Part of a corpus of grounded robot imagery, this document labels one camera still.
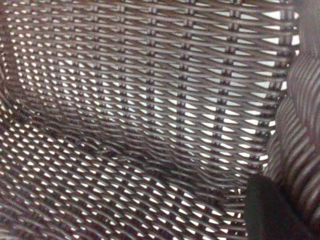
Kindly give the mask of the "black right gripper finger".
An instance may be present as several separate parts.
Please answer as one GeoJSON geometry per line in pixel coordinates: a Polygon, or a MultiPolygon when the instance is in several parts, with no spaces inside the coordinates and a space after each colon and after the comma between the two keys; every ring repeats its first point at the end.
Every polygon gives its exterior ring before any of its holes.
{"type": "Polygon", "coordinates": [[[265,176],[254,175],[248,181],[244,220],[249,240],[309,239],[309,229],[265,176]]]}

